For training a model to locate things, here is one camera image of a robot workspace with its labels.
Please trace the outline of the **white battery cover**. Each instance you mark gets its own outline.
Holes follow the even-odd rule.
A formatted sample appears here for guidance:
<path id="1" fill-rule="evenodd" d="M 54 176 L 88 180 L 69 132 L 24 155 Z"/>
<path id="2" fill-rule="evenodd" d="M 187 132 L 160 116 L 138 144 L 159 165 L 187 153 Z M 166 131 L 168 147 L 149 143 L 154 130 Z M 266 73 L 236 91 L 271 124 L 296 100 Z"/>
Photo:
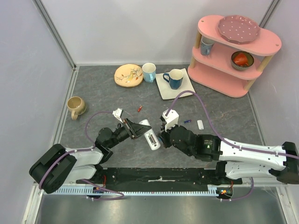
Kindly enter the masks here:
<path id="1" fill-rule="evenodd" d="M 199 130 L 203 130 L 204 129 L 204 125 L 203 125 L 203 121 L 202 120 L 197 120 L 197 125 L 198 125 L 198 129 Z"/>

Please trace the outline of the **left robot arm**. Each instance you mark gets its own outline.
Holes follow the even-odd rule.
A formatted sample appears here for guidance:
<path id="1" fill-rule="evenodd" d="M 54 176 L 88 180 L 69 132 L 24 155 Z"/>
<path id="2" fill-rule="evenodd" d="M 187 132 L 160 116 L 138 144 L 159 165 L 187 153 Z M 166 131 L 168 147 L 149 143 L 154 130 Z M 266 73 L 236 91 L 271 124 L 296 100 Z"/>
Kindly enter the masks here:
<path id="1" fill-rule="evenodd" d="M 135 140 L 149 130 L 150 125 L 124 119 L 115 131 L 108 127 L 100 129 L 91 147 L 74 149 L 55 144 L 32 165 L 29 175 L 47 194 L 55 192 L 63 184 L 80 179 L 99 183 L 103 173 L 96 166 L 110 159 L 113 154 L 111 148 L 128 138 Z"/>

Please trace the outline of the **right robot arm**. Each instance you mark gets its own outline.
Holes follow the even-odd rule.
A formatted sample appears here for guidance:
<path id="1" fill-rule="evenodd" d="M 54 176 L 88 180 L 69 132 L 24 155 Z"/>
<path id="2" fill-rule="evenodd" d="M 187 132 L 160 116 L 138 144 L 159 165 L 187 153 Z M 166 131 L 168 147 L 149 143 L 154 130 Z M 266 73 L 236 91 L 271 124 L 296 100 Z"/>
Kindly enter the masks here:
<path id="1" fill-rule="evenodd" d="M 218 183 L 247 177 L 275 177 L 285 184 L 299 183 L 299 156 L 294 143 L 260 146 L 235 142 L 211 134 L 195 134 L 175 125 L 158 133 L 165 148 L 175 147 L 201 161 L 216 161 Z"/>

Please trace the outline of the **white remote control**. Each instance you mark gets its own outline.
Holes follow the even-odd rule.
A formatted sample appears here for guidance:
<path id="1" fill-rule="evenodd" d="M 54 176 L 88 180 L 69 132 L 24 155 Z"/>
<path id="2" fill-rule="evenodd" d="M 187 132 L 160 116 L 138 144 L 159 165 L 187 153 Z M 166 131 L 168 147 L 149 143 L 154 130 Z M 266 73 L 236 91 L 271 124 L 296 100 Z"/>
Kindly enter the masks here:
<path id="1" fill-rule="evenodd" d="M 144 134 L 144 137 L 152 151 L 160 148 L 161 144 L 152 128 Z"/>

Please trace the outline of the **black battery with orange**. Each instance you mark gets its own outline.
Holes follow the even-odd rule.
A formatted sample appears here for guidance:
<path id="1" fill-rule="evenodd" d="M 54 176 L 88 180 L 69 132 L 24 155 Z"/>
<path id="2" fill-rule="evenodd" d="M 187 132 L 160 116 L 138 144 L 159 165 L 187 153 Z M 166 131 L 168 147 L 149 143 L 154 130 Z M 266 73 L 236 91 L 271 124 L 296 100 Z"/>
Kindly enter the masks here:
<path id="1" fill-rule="evenodd" d="M 153 145 L 156 144 L 155 138 L 152 135 L 149 135 L 149 139 Z"/>

